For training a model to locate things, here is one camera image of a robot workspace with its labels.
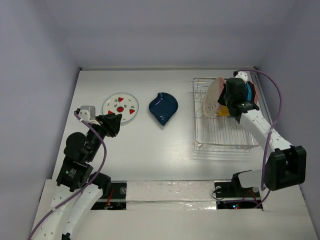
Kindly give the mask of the teal dotted plate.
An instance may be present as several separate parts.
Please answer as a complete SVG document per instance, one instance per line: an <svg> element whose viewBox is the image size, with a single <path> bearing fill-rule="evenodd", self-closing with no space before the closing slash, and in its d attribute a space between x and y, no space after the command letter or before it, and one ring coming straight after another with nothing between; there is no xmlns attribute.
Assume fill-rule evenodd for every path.
<svg viewBox="0 0 320 240"><path fill-rule="evenodd" d="M245 83L245 90L246 90L246 99L248 102L250 102L253 98L253 93L252 93L252 88L249 81Z"/></svg>

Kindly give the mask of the yellow dotted plate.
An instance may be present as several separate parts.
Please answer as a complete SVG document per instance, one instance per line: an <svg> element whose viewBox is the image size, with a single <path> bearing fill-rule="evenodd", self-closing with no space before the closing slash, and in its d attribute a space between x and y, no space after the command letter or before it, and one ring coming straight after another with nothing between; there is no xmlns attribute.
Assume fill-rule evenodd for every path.
<svg viewBox="0 0 320 240"><path fill-rule="evenodd" d="M219 117L228 117L230 115L228 107L225 105L220 105L217 115Z"/></svg>

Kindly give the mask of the white watermelon pattern plate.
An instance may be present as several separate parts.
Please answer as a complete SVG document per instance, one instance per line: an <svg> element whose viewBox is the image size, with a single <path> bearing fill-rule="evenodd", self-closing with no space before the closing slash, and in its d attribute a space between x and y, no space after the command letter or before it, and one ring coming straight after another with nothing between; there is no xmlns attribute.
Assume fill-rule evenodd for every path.
<svg viewBox="0 0 320 240"><path fill-rule="evenodd" d="M103 115L121 114L121 123L134 119L139 111L139 102L135 96L126 92L119 92L109 96L102 105Z"/></svg>

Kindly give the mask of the pink dotted plate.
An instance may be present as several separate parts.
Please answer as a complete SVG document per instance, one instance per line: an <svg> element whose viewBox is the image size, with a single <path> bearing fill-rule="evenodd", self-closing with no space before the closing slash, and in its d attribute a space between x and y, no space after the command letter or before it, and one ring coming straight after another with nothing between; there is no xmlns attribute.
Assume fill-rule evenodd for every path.
<svg viewBox="0 0 320 240"><path fill-rule="evenodd" d="M256 87L256 85L253 82L249 82L250 83L250 88L251 88L251 94L252 94L252 101L257 104L258 103L258 97L259 97L259 91Z"/></svg>

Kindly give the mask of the cream and pink plate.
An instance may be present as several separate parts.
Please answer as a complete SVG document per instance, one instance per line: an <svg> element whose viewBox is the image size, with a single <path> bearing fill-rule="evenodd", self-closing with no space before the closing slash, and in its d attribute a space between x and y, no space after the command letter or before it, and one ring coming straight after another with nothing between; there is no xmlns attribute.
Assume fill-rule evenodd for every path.
<svg viewBox="0 0 320 240"><path fill-rule="evenodd" d="M225 80L222 77L216 78L208 87L202 105L203 114L207 117L214 116L221 105L218 100L224 89Z"/></svg>

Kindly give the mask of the dark blue leaf plate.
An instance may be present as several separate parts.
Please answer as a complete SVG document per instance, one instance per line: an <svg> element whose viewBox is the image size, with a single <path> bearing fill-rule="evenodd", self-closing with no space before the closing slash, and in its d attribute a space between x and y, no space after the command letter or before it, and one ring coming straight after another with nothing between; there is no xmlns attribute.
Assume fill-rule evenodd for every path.
<svg viewBox="0 0 320 240"><path fill-rule="evenodd" d="M156 98L148 105L150 113L162 126L165 126L171 117L177 112L178 107L179 104L176 98L166 92L159 92Z"/></svg>

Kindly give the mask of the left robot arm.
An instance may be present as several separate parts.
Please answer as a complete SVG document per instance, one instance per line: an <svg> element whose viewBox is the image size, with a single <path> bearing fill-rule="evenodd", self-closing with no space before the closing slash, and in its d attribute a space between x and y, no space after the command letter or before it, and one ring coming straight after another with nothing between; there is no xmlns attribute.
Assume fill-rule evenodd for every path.
<svg viewBox="0 0 320 240"><path fill-rule="evenodd" d="M66 139L50 210L33 228L30 240L73 239L97 200L113 193L111 178L101 173L107 158L104 138L118 135L122 115L96 116L94 106L82 106L73 114L88 132L74 132Z"/></svg>

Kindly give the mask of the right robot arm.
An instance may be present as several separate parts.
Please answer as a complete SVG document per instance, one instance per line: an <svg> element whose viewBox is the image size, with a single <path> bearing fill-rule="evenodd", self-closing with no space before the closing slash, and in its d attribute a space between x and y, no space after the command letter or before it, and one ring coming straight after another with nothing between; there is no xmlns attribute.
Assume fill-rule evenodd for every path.
<svg viewBox="0 0 320 240"><path fill-rule="evenodd" d="M218 102L226 106L229 114L245 128L264 150L260 170L248 170L238 174L230 183L235 196L242 196L253 187L255 177L263 191L300 185L306 179L307 152L285 140L263 116L253 99L248 100L248 88L253 85L239 77L224 81Z"/></svg>

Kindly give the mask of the silver foil strip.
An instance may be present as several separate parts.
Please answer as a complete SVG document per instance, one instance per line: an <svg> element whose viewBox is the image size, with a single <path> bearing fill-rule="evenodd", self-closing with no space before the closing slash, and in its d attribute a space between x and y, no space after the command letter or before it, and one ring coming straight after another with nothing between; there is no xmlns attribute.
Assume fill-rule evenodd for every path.
<svg viewBox="0 0 320 240"><path fill-rule="evenodd" d="M211 180L128 181L126 209L129 211L216 210Z"/></svg>

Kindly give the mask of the metal rail at wall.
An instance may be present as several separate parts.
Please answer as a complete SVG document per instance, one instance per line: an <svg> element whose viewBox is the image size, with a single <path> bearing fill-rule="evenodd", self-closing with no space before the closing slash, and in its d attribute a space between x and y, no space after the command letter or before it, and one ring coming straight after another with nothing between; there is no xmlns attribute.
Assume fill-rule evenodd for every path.
<svg viewBox="0 0 320 240"><path fill-rule="evenodd" d="M257 91L258 91L258 105L259 105L259 108L262 112L262 115L268 121L268 123L270 125L272 125L273 121L272 121L272 118L271 118L271 115L270 115L270 112L269 112L269 109L268 109L268 106L266 103L266 99L265 99L265 96L264 96L264 93L263 93L263 90L261 87L259 76L256 72L251 72L250 77L251 77L251 80L254 83L254 85L256 86Z"/></svg>

